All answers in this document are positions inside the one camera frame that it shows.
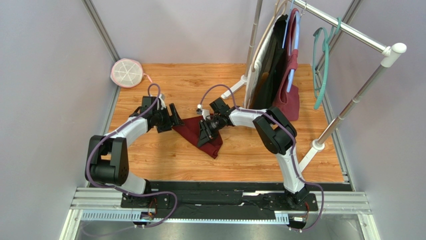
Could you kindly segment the dark red cloth napkin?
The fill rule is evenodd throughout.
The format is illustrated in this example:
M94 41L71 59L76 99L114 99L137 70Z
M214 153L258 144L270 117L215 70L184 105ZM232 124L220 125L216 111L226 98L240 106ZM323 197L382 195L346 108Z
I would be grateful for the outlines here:
M172 129L175 130L178 134L180 134L193 146L195 146L198 150L206 153L211 158L216 159L223 145L222 136L220 134L218 134L218 136L214 140L205 143L201 147L197 146L200 133L199 122L202 118L202 116L185 118L183 119L184 125L176 125L173 126Z

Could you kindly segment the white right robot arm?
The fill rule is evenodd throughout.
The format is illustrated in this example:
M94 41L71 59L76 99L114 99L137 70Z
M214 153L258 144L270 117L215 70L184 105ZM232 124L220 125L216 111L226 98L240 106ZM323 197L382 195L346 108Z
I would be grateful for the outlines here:
M197 111L202 113L199 122L197 146L202 147L219 136L224 127L243 126L256 129L265 148L275 155L282 176L284 189L297 201L304 199L309 191L297 161L297 131L290 121L277 107L263 110L252 110L229 107L222 98L210 103L214 114L198 105Z

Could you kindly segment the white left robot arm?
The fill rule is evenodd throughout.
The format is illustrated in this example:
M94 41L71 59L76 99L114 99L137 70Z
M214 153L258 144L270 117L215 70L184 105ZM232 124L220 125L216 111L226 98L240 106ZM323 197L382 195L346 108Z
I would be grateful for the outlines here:
M183 124L175 104L166 105L163 95L144 96L125 123L110 133L90 138L86 179L98 188L112 188L135 197L151 196L150 182L130 171L128 148L153 128L162 133Z

